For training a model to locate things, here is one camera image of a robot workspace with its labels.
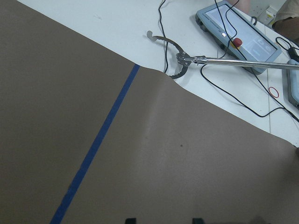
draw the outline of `white tabletop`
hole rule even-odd
[[[160,0],[19,1],[140,66],[164,70],[163,42],[152,42],[146,36],[148,30],[153,35],[162,35],[157,11]],[[211,35],[203,32],[195,22],[196,12],[213,3],[213,0],[167,0],[161,8],[166,36],[191,56],[221,56],[223,52]],[[262,24],[257,27],[275,41],[275,32]],[[168,75],[174,75],[180,69],[176,53],[175,48],[170,46]],[[280,63],[287,61],[285,52],[276,60]],[[200,66],[191,65],[187,73],[175,82],[189,92],[299,147],[299,125],[286,112],[276,111],[266,118],[260,118],[212,87],[201,77],[199,69]],[[262,89],[255,77],[241,67],[209,65],[204,73],[260,114],[277,107],[277,103]],[[280,94],[278,100],[299,117],[299,111],[288,102],[287,94],[283,91],[281,70],[268,69],[258,77],[266,87],[275,87]]]

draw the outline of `electronic device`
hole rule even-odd
[[[228,47],[230,55],[240,60],[273,62],[281,53],[279,46],[273,43],[237,10],[230,9],[230,7],[232,6],[224,0],[218,3],[218,8],[214,4],[201,9],[195,15],[196,22],[202,30],[212,34],[221,49],[227,50]],[[218,9],[222,15],[227,33]],[[236,34],[232,26],[237,30],[237,35],[232,40],[233,43],[228,44],[229,37],[232,38]],[[266,70],[266,68],[257,67],[245,69],[257,75]]]
[[[299,65],[291,59],[288,64]],[[286,70],[288,79],[288,99],[291,104],[299,109],[299,70]]]

